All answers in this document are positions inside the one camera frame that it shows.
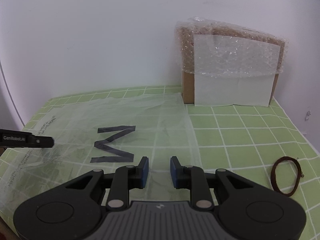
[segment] wall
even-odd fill
[[[276,97],[316,143],[320,120],[308,125],[303,115],[320,105],[319,10],[319,0],[0,0],[0,59],[27,122],[55,96],[179,83],[178,20],[202,16],[282,35],[290,47]]]

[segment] brown cardboard box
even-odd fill
[[[182,97],[185,104],[193,104],[195,101],[194,82],[194,34],[223,35],[251,40],[263,41],[280,46],[280,54],[277,70],[281,68],[284,56],[285,41],[267,33],[250,30],[238,25],[231,25],[221,22],[204,21],[195,24],[178,24],[176,27],[176,37],[178,39],[182,58]],[[270,101],[276,88],[279,74],[274,78]]]

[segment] checkered tablecloth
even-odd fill
[[[87,102],[98,98],[131,98],[142,94],[178,93],[180,86],[135,87],[82,93],[50,99],[27,123],[24,131],[30,131],[51,109],[68,104]],[[265,187],[271,188],[270,171],[274,162],[286,155],[298,158],[304,177],[296,193],[292,196],[307,213],[307,225],[301,240],[320,240],[320,157],[314,148],[292,124],[279,104],[272,100],[269,107],[221,106],[201,107],[186,105],[199,147],[202,168],[214,172],[217,168],[226,168]],[[130,149],[139,156],[151,156],[156,143],[141,148]],[[167,165],[169,155],[176,155],[184,164],[189,156],[179,150],[171,154],[165,149],[156,151],[151,169],[161,170]],[[9,149],[0,158],[0,176],[2,177],[11,161],[19,151]],[[73,176],[92,169],[82,165],[73,171]],[[278,186],[284,191],[292,190],[296,179],[296,168],[290,163],[281,163],[277,170]],[[48,189],[56,186],[47,182]],[[43,187],[25,192],[36,195]],[[12,216],[0,213],[12,227]]]

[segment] black tape strip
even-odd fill
[[[107,143],[110,143],[124,135],[127,135],[133,131],[136,130],[135,126],[114,126],[114,127],[103,127],[98,128],[98,133],[103,132],[112,132],[112,131],[121,131],[119,133],[116,133],[110,137],[108,137],[105,140],[95,141],[94,147],[100,150],[103,150],[105,152],[110,152],[118,156],[101,156],[96,158],[91,158],[90,163],[101,163],[101,162],[133,162],[134,155],[129,152],[125,152],[122,150],[114,149],[108,145]]]

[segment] brown elastic band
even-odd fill
[[[297,170],[298,170],[296,183],[294,184],[293,190],[290,193],[283,193],[279,189],[279,187],[277,185],[277,181],[276,181],[276,168],[277,168],[277,165],[279,163],[281,163],[281,162],[284,162],[284,161],[292,161],[297,166]],[[296,192],[301,177],[304,177],[304,175],[302,174],[300,164],[298,163],[298,161],[296,159],[291,158],[289,156],[284,156],[284,157],[281,157],[279,160],[277,160],[275,162],[275,164],[273,164],[273,167],[272,167],[272,170],[271,170],[271,175],[270,175],[271,185],[273,187],[273,190],[276,191],[276,192],[281,193],[282,195],[288,196],[288,197],[291,197]]]

